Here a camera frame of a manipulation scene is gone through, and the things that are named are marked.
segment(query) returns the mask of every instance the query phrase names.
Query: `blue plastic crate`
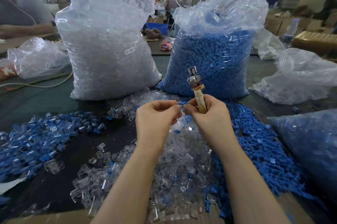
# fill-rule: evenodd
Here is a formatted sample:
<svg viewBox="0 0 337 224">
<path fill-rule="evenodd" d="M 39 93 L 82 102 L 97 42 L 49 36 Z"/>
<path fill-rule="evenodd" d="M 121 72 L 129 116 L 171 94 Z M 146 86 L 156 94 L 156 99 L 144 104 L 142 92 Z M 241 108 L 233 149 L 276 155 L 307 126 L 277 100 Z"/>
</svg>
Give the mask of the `blue plastic crate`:
<svg viewBox="0 0 337 224">
<path fill-rule="evenodd" d="M 147 29 L 158 29 L 163 36 L 167 36 L 167 24 L 147 22 L 145 25 Z"/>
</svg>

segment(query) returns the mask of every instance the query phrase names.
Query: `brown cloth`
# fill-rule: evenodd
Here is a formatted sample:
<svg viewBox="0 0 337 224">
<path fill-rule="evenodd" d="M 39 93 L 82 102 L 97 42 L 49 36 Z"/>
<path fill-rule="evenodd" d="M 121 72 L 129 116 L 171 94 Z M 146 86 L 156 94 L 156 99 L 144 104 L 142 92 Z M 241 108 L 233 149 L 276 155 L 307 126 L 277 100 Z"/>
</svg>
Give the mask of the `brown cloth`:
<svg viewBox="0 0 337 224">
<path fill-rule="evenodd" d="M 148 39 L 156 39 L 156 38 L 163 38 L 163 35 L 160 33 L 160 31 L 156 28 L 150 30 L 145 30 L 146 36 Z"/>
</svg>

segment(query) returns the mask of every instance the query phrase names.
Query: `worker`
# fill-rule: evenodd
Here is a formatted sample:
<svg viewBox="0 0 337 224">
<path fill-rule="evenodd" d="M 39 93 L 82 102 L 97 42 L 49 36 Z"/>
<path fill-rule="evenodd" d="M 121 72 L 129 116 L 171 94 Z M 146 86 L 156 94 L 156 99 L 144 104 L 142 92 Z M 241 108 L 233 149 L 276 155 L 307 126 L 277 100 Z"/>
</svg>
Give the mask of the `worker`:
<svg viewBox="0 0 337 224">
<path fill-rule="evenodd" d="M 172 14 L 171 14 L 171 9 L 175 10 L 177 7 L 179 7 L 179 5 L 176 0 L 165 0 L 164 6 L 165 6 L 166 12 L 168 13 L 168 16 L 167 16 L 167 23 L 168 23 L 168 21 L 173 19 Z"/>
<path fill-rule="evenodd" d="M 0 38 L 53 33 L 54 20 L 41 0 L 0 0 Z"/>
<path fill-rule="evenodd" d="M 225 103 L 204 95 L 208 112 L 196 99 L 184 105 L 209 146 L 221 159 L 236 224 L 290 224 L 261 175 L 241 149 Z M 181 117 L 175 100 L 156 100 L 137 109 L 137 146 L 91 224 L 141 223 L 146 217 L 151 183 L 170 126 Z"/>
</svg>

